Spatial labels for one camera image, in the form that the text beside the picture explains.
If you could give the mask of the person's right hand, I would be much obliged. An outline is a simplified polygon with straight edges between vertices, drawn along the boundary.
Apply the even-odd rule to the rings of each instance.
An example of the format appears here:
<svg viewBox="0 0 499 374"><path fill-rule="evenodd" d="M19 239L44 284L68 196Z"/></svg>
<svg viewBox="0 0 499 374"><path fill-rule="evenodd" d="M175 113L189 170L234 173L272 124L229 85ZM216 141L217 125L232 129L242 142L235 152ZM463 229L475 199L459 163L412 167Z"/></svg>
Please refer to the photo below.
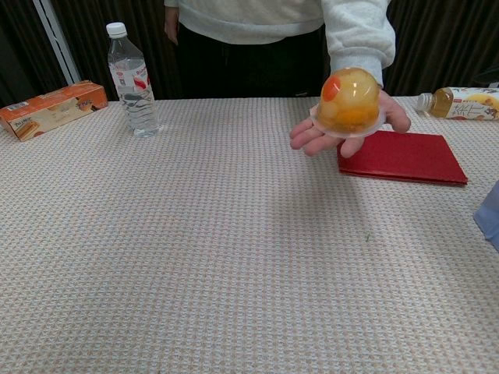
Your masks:
<svg viewBox="0 0 499 374"><path fill-rule="evenodd" d="M174 44L179 45L179 15L177 13L168 13L165 15L165 33L168 39Z"/></svg>

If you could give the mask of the person's left hand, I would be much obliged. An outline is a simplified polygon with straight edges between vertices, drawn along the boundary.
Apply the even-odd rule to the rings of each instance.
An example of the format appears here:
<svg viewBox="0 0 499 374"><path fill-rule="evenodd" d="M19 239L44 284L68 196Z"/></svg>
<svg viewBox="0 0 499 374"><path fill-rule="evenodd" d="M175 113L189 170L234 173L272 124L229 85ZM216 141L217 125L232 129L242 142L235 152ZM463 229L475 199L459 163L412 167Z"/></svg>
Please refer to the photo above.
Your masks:
<svg viewBox="0 0 499 374"><path fill-rule="evenodd" d="M411 120L405 109L389 94L380 91L379 104L385 110L386 123L395 132L408 132ZM307 156L315 156L321 151L336 148L340 145L340 154L344 158L350 158L363 146L364 138L341 139L324 134L313 126L311 120L305 119L296 125L290 133L290 147L293 150L302 150Z"/></svg>

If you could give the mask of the clear fruit jelly cup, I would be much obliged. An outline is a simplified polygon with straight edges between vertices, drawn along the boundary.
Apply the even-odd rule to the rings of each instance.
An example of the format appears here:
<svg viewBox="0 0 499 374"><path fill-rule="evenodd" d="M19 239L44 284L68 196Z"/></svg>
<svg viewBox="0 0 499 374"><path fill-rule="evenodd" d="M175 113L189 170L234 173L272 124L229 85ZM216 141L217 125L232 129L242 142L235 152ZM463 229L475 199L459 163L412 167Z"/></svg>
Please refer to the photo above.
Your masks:
<svg viewBox="0 0 499 374"><path fill-rule="evenodd" d="M386 120L377 81L360 68L340 69L325 81L319 103L310 109L313 127L340 139L363 138Z"/></svg>

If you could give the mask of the person's left forearm grey sleeve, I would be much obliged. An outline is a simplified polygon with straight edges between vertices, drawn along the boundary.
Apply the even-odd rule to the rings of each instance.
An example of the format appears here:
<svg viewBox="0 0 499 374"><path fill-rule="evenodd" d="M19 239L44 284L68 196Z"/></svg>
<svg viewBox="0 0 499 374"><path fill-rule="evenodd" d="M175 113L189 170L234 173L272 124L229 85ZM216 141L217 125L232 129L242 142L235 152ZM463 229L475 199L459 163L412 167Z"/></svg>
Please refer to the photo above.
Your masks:
<svg viewBox="0 0 499 374"><path fill-rule="evenodd" d="M395 59L391 0L320 0L331 71L360 68L384 85L383 69Z"/></svg>

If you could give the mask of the clear plastic water bottle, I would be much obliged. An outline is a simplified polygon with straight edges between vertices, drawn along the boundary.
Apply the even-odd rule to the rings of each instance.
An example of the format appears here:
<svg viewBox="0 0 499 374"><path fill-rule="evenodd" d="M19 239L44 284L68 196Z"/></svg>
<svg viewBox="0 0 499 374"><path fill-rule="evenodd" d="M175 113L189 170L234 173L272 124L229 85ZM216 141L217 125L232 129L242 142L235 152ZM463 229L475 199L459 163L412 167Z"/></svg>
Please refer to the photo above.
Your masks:
<svg viewBox="0 0 499 374"><path fill-rule="evenodd" d="M129 40L124 23L109 23L106 30L110 38L108 67L126 112L128 126L137 137L154 136L160 126L143 53Z"/></svg>

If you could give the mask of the person's body grey sweater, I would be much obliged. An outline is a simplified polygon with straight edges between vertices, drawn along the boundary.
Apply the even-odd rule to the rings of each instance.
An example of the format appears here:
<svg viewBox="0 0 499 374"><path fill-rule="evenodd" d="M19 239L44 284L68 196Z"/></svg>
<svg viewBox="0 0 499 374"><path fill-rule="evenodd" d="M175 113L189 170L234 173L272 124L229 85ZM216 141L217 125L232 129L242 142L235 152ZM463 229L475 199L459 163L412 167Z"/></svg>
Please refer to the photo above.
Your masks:
<svg viewBox="0 0 499 374"><path fill-rule="evenodd" d="M327 70L320 0L163 0L186 98L309 97Z"/></svg>

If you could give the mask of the red notebook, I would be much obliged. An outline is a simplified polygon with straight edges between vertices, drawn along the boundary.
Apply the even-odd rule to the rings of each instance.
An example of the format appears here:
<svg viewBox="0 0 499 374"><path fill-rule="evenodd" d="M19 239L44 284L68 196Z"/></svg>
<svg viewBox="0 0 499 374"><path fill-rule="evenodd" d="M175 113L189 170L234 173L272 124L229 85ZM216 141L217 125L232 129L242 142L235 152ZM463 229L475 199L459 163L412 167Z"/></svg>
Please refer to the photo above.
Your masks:
<svg viewBox="0 0 499 374"><path fill-rule="evenodd" d="M367 178L438 185L466 185L468 179L443 136L378 131L355 155L338 155L341 173Z"/></svg>

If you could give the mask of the beige woven tablecloth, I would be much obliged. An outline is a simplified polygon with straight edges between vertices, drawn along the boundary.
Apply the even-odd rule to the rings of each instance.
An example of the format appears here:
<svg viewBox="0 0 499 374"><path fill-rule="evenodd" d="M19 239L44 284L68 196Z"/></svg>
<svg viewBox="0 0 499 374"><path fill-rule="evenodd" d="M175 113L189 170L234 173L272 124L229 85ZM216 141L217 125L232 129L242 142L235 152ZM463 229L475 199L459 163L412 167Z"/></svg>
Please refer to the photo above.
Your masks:
<svg viewBox="0 0 499 374"><path fill-rule="evenodd" d="M288 132L313 100L120 104L0 129L0 374L499 374L499 252L473 214L499 125L436 120L464 187L356 178Z"/></svg>

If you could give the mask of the orange biscuit box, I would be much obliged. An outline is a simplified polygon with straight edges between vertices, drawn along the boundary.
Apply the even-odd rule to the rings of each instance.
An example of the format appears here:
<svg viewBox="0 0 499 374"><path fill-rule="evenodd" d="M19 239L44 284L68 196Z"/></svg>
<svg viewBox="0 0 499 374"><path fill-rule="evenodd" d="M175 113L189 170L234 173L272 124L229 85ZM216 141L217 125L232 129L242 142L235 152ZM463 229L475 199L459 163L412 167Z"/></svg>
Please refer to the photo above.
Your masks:
<svg viewBox="0 0 499 374"><path fill-rule="evenodd" d="M23 142L107 106L104 87L84 80L0 109L0 126Z"/></svg>

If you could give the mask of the yellow tea drink bottle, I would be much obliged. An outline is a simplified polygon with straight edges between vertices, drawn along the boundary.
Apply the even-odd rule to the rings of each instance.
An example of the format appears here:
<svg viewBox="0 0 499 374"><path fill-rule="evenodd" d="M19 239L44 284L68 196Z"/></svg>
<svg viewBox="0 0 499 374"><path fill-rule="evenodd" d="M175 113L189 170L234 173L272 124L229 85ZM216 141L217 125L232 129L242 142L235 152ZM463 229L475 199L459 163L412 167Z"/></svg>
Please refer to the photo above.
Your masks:
<svg viewBox="0 0 499 374"><path fill-rule="evenodd" d="M499 121L499 89L445 87L417 97L416 110L435 118Z"/></svg>

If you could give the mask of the person in grey sweatshirt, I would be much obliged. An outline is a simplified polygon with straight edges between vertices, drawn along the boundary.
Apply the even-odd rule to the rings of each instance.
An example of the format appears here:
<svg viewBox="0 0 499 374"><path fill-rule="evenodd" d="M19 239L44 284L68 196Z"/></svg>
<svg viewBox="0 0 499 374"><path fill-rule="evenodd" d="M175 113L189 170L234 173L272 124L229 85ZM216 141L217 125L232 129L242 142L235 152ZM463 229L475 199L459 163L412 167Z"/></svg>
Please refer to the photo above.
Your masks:
<svg viewBox="0 0 499 374"><path fill-rule="evenodd" d="M108 69L106 25L122 21L145 54L154 95L179 99L175 49L164 31L163 0L49 0L82 80L117 95ZM499 0L391 0L397 35L388 92L412 96L469 86L499 65ZM0 0L0 108L67 84L34 0Z"/></svg>

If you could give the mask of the blue tissue pack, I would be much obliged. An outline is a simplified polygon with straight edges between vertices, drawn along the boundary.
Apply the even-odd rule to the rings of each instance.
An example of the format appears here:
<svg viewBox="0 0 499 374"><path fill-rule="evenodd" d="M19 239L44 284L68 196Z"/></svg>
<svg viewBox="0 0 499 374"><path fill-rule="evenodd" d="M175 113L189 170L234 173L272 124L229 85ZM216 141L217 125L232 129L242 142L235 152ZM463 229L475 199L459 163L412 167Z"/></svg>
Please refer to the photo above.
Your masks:
<svg viewBox="0 0 499 374"><path fill-rule="evenodd" d="M473 218L483 237L499 253L499 190L487 194Z"/></svg>

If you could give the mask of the white frame pole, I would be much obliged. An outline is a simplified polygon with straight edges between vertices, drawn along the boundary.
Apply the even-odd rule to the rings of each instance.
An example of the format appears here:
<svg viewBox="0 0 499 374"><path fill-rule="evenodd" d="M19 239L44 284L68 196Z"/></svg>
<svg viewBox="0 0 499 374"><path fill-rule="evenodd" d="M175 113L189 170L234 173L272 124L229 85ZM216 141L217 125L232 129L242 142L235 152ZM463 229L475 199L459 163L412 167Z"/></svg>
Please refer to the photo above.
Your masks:
<svg viewBox="0 0 499 374"><path fill-rule="evenodd" d="M68 85L81 80L51 0L32 0Z"/></svg>

